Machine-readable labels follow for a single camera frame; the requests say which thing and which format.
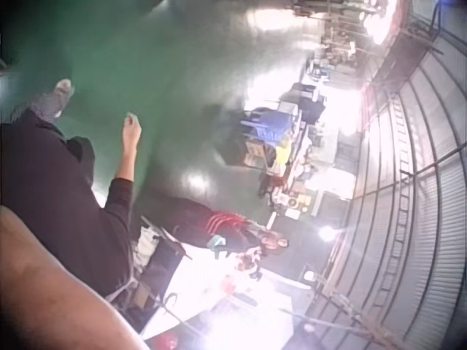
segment corrugated metal wall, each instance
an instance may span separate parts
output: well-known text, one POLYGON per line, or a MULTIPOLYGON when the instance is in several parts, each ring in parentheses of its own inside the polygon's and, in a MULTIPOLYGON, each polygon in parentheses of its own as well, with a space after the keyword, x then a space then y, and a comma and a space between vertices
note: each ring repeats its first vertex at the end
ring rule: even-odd
MULTIPOLYGON (((456 306, 465 305, 467 46, 459 27, 450 28, 396 90, 370 87, 371 122, 331 276, 408 349, 439 349, 456 306)), ((313 316, 356 325, 324 298, 313 316)), ((381 348, 343 330, 318 327, 316 335, 327 349, 381 348)))

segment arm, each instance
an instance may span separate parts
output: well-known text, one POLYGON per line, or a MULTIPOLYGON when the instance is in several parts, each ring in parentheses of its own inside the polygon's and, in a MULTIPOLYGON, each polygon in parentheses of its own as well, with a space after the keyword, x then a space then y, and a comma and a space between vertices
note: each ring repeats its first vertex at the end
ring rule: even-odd
POLYGON ((118 312, 68 273, 4 207, 0 234, 2 316, 30 346, 147 349, 118 312))
POLYGON ((123 123, 123 151, 120 167, 115 174, 116 179, 127 179, 134 181, 134 164, 136 162, 136 149, 139 137, 141 136, 141 126, 138 117, 128 113, 123 123))
POLYGON ((123 150, 120 167, 109 188, 109 196, 104 207, 106 213, 116 217, 128 229, 131 197, 133 195, 134 167, 137 146, 141 136, 138 117, 128 113, 123 123, 123 150))

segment green floor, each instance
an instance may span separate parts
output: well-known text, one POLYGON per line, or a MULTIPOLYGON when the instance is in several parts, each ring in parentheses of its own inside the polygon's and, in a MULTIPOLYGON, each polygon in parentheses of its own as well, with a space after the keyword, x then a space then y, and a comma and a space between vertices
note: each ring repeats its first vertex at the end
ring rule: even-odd
POLYGON ((269 75, 266 85, 287 90, 308 53, 300 45, 314 33, 250 26, 251 1, 164 0, 153 11, 151 1, 139 0, 37 2, 15 21, 7 42, 12 73, 2 78, 4 113, 70 77, 76 93, 59 127, 93 141, 96 192, 107 194, 122 121, 132 111, 143 127, 138 193, 155 187, 267 219, 256 196, 259 173, 224 164, 213 147, 223 137, 215 125, 262 74, 269 75), (284 70, 287 79, 274 78, 284 70))

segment yellow object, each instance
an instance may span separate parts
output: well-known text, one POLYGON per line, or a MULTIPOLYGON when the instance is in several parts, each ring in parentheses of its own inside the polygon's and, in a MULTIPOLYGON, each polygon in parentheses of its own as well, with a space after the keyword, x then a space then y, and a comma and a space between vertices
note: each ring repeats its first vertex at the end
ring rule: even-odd
POLYGON ((292 152, 292 144, 288 143, 285 147, 276 147, 276 162, 284 165, 289 161, 290 153, 292 152))

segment gray sneaker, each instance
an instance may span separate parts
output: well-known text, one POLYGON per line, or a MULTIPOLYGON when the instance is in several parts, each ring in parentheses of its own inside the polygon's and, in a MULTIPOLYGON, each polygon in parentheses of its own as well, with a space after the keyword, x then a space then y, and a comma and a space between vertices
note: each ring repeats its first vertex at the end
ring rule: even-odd
POLYGON ((37 117, 48 123, 53 123, 60 117, 61 112, 68 105, 73 96, 74 88, 70 79, 63 79, 57 83, 51 93, 45 93, 34 98, 28 105, 37 117))

